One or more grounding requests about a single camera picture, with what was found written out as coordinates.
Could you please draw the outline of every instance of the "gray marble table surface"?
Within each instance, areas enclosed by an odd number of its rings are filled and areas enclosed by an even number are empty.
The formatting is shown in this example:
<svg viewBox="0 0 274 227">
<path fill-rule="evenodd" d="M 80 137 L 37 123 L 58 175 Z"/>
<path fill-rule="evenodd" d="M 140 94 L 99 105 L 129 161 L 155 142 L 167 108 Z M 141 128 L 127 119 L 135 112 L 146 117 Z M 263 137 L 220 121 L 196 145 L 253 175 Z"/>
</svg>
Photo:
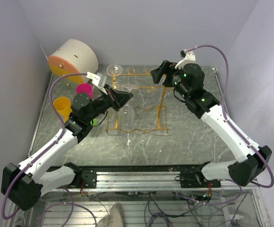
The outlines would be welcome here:
<svg viewBox="0 0 274 227">
<path fill-rule="evenodd" d="M 154 66 L 123 66 L 123 74 L 128 69 L 134 69 L 135 73 L 145 73 L 145 69 L 154 69 Z M 100 66 L 98 72 L 104 73 L 106 66 Z M 210 91 L 218 100 L 221 95 L 218 83 L 212 68 L 202 67 L 205 73 L 204 88 Z M 53 99 L 59 96 L 67 96 L 72 99 L 75 94 L 75 86 L 68 81 L 59 82 L 53 90 Z M 108 76 L 107 84 L 111 85 L 112 78 Z M 151 76 L 118 76 L 117 84 L 133 83 L 138 86 L 154 86 Z M 145 88 L 139 88 L 130 100 L 131 106 L 141 105 L 149 108 L 159 105 L 163 94 L 162 88 L 155 92 L 148 92 Z M 94 90 L 94 97 L 100 92 Z M 35 153 L 47 143 L 61 128 L 60 122 L 54 115 L 49 105 L 48 97 L 39 127 L 36 129 L 36 137 L 30 154 Z M 233 160 L 234 156 L 220 137 L 205 123 L 192 114 L 187 107 L 173 97 L 168 90 L 164 99 L 167 106 L 167 124 L 169 131 L 153 131 L 142 133 L 139 131 L 121 133 L 120 135 L 108 135 L 106 132 L 107 120 L 97 128 L 92 129 L 89 135 L 78 145 L 70 149 L 65 155 L 61 155 L 54 164 L 61 166 L 67 162 L 78 166 L 105 166 L 105 165 L 183 165 L 201 164 L 206 161 L 222 162 Z M 135 110 L 135 127 L 150 130 L 157 126 L 156 109 L 152 111 Z"/>
</svg>

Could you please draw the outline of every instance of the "pink cup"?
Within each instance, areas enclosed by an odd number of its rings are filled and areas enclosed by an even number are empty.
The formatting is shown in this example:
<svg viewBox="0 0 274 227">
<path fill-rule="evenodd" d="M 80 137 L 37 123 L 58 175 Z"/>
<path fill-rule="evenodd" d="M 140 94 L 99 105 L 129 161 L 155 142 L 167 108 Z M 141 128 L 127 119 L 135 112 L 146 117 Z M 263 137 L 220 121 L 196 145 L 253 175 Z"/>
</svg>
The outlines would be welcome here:
<svg viewBox="0 0 274 227">
<path fill-rule="evenodd" d="M 77 94 L 79 93 L 87 93 L 91 98 L 93 98 L 93 89 L 89 84 L 80 84 L 76 88 Z"/>
</svg>

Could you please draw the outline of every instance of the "wall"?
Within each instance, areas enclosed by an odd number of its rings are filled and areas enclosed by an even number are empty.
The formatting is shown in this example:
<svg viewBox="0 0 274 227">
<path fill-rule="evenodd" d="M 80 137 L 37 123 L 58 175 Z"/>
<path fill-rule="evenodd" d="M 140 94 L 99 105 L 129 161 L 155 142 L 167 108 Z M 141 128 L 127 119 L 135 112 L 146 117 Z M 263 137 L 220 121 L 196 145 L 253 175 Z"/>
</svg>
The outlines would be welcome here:
<svg viewBox="0 0 274 227">
<path fill-rule="evenodd" d="M 214 44 L 228 52 L 257 0 L 18 0 L 48 55 L 70 38 L 101 64 L 179 61 L 180 50 Z M 220 66 L 214 50 L 197 52 Z"/>
<path fill-rule="evenodd" d="M 5 165 L 28 153 L 48 72 L 18 2 L 0 0 L 0 186 Z"/>
<path fill-rule="evenodd" d="M 274 172 L 274 1 L 259 0 L 229 54 L 227 105 L 231 117 L 254 140 L 268 145 Z M 224 83 L 224 66 L 219 78 Z M 259 176 L 269 184 L 267 171 Z M 274 225 L 274 187 L 262 189 Z"/>
</svg>

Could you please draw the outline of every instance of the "plastic cup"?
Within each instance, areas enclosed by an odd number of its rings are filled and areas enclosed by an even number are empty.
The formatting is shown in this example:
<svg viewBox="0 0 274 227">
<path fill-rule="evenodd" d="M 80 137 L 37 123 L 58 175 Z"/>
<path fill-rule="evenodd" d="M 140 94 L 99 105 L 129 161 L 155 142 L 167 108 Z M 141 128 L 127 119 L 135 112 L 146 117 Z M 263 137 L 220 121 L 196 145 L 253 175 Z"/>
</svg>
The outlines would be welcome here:
<svg viewBox="0 0 274 227">
<path fill-rule="evenodd" d="M 67 97 L 59 97 L 53 102 L 55 109 L 58 114 L 64 117 L 68 117 L 72 112 L 71 109 L 71 100 Z"/>
<path fill-rule="evenodd" d="M 89 84 L 80 84 L 76 88 L 76 93 L 87 93 L 91 98 L 93 98 L 93 89 Z"/>
</svg>

